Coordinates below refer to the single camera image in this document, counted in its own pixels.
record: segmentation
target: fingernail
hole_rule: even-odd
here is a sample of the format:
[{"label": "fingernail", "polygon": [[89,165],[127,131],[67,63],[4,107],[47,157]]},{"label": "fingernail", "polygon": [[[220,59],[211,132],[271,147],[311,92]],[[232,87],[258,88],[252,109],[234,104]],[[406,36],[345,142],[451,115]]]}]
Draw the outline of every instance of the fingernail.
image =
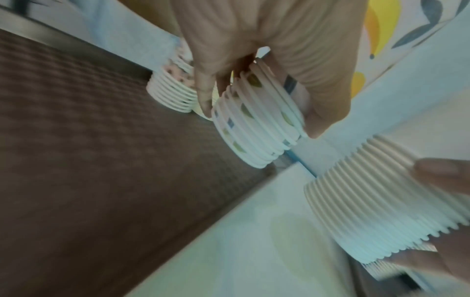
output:
[{"label": "fingernail", "polygon": [[460,174],[460,168],[452,161],[443,159],[422,159],[416,162],[415,169],[425,173],[455,177]]}]

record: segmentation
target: brown textured surface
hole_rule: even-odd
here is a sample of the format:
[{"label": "brown textured surface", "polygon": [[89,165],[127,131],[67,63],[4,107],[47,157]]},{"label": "brown textured surface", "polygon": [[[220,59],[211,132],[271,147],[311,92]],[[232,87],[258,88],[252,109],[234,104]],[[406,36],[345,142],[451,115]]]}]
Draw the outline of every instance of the brown textured surface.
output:
[{"label": "brown textured surface", "polygon": [[145,84],[0,30],[0,296],[121,296],[265,179]]}]

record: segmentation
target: person's right hand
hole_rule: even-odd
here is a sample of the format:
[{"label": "person's right hand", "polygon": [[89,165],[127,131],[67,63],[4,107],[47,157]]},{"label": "person's right hand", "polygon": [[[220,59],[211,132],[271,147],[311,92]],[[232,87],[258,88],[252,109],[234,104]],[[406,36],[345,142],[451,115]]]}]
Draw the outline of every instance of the person's right hand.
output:
[{"label": "person's right hand", "polygon": [[367,0],[173,0],[194,57],[195,86],[206,116],[220,91],[269,46],[280,66],[306,87],[305,131],[318,137],[351,106],[351,80]]},{"label": "person's right hand", "polygon": [[[470,195],[470,161],[422,159],[416,162],[412,175],[448,192]],[[460,226],[459,230],[429,241],[437,252],[405,250],[385,261],[470,282],[470,227]]]}]

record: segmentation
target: hand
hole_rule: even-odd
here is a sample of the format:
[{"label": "hand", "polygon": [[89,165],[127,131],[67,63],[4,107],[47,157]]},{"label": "hand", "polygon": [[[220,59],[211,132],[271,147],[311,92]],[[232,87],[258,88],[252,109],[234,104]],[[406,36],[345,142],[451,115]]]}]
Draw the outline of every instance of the hand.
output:
[{"label": "hand", "polygon": [[[423,183],[470,195],[470,161],[422,159],[416,162],[412,174]],[[405,250],[386,261],[470,282],[470,227],[460,226],[457,231],[429,241],[438,252]]]},{"label": "hand", "polygon": [[173,0],[172,8],[194,57],[195,86],[206,116],[217,82],[253,62],[269,46],[285,71],[312,98],[305,131],[318,137],[351,106],[351,79],[367,0]]}]

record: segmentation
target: blue edge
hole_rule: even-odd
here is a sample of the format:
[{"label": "blue edge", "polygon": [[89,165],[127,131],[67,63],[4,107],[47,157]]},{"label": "blue edge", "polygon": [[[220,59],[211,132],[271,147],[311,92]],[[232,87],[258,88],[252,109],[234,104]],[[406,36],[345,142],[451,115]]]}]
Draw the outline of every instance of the blue edge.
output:
[{"label": "blue edge", "polygon": [[300,164],[302,164],[305,169],[307,169],[315,178],[317,178],[317,174],[315,172],[313,172],[292,150],[289,150],[289,151],[285,151],[284,154],[289,157],[289,159],[295,163],[295,162],[299,162]]}]

